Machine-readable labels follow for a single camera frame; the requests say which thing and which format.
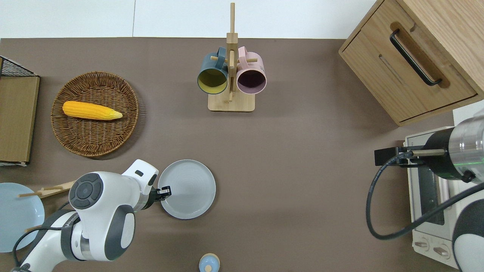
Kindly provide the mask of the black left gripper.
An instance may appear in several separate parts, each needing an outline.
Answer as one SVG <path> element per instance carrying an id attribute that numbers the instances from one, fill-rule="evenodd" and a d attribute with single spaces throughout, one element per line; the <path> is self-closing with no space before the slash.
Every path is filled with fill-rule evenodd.
<path id="1" fill-rule="evenodd" d="M 171 187 L 164 186 L 161 189 L 151 187 L 150 190 L 150 204 L 163 201 L 164 199 L 171 196 Z"/>

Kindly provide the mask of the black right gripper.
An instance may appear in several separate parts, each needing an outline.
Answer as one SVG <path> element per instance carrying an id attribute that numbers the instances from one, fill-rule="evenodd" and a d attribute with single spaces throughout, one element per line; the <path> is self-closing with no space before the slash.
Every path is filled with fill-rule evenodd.
<path id="1" fill-rule="evenodd" d="M 423 150 L 424 146 L 410 146 L 410 147 L 389 147 L 382 148 L 374 151 L 375 166 L 399 166 L 399 167 L 421 167 L 425 165 L 422 159 L 417 157 L 394 159 L 394 157 L 400 153 L 404 153 L 411 150 Z"/>

